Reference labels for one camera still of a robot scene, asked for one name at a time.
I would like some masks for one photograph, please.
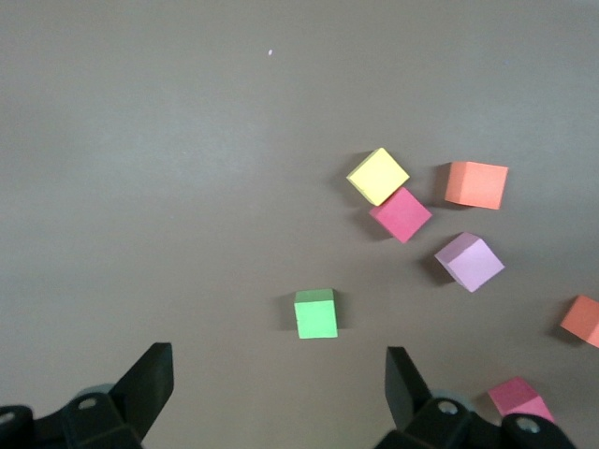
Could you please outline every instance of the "lavender cube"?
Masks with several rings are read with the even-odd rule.
[[[471,293],[505,268],[482,238],[468,232],[453,239],[435,257]]]

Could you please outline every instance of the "orange cube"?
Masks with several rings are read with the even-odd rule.
[[[599,348],[599,302],[578,296],[563,318],[562,327]]]
[[[449,170],[446,201],[486,209],[499,209],[504,196],[507,167],[454,162]]]

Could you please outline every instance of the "gray table surface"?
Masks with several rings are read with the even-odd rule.
[[[41,416],[172,341],[148,448],[373,447],[385,350],[496,420],[522,376],[599,441],[599,2],[0,1],[0,403]],[[387,148],[432,213],[407,244],[345,180]],[[501,210],[446,164],[510,167]],[[470,294],[462,231],[506,270]],[[338,291],[340,336],[291,296]]]

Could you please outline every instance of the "cube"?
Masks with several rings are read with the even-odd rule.
[[[375,206],[381,205],[409,178],[384,148],[372,152],[347,175],[347,180]]]
[[[579,295],[563,318],[562,327],[599,348],[599,302]]]
[[[477,162],[454,162],[449,169],[446,200],[497,210],[502,205],[507,170]]]
[[[401,243],[408,241],[432,217],[405,187],[400,187],[370,214]]]
[[[296,293],[294,303],[301,339],[337,337],[337,319],[332,289],[304,290]]]
[[[515,377],[489,390],[489,396],[499,414],[526,413],[555,422],[543,398],[520,377]]]
[[[482,238],[468,232],[449,242],[435,258],[471,293],[505,268]]]

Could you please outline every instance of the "screw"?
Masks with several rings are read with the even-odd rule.
[[[79,410],[91,409],[95,407],[97,400],[95,398],[87,398],[79,403]]]
[[[453,402],[449,402],[448,400],[442,400],[437,404],[439,410],[445,414],[456,414],[458,412],[458,407]]]
[[[539,433],[541,431],[541,427],[531,418],[520,417],[516,420],[516,424],[520,427],[520,430],[528,433]]]
[[[3,424],[9,423],[13,419],[15,419],[14,412],[0,414],[0,426],[2,426]]]

